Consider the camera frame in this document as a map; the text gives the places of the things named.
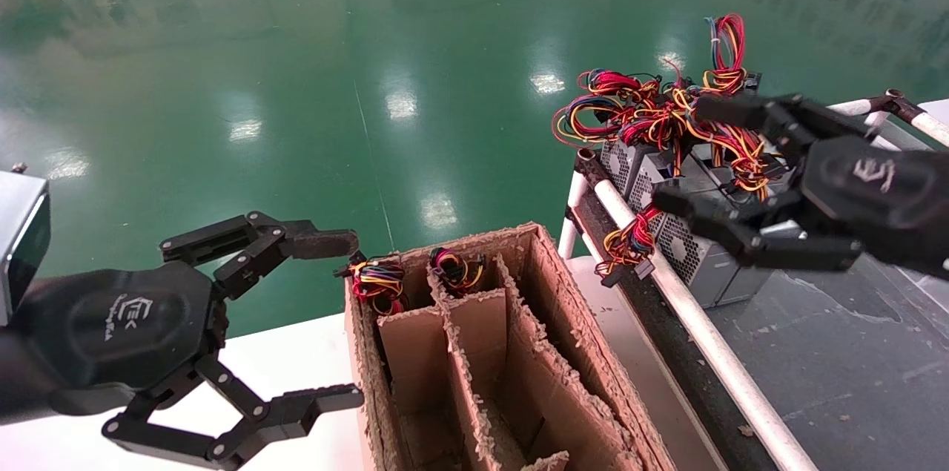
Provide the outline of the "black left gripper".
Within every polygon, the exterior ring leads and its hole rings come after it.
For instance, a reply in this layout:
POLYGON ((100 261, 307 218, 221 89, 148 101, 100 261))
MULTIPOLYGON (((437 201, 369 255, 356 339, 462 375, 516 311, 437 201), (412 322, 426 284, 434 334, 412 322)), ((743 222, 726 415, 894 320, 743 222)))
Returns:
POLYGON ((264 401, 206 355, 224 343, 217 300, 240 298, 288 259, 351 256, 358 248, 353 230, 319 230, 310 220, 279 221, 261 211, 237 215, 160 242, 162 267, 99 269, 35 286, 15 314, 16 347, 57 389, 139 391, 102 427, 102 436, 118 447, 193 467, 239 470, 270 444, 308 437, 322 414, 359 408, 365 396, 349 383, 264 401), (223 257, 228 261, 214 282, 193 268, 223 257), (201 383, 241 415, 231 429, 213 437, 151 423, 154 412, 201 383))

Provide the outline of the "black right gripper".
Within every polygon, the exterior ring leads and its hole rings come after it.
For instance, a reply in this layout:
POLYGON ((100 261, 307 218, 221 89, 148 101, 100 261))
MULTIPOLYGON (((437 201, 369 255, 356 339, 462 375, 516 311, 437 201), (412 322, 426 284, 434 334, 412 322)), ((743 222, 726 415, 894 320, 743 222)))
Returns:
POLYGON ((799 190, 727 208, 678 186, 652 203, 681 218, 741 267, 845 271, 865 252, 930 276, 947 275, 948 154, 895 151, 869 142, 878 129, 797 93, 702 96, 692 115, 752 130, 796 162, 799 190))

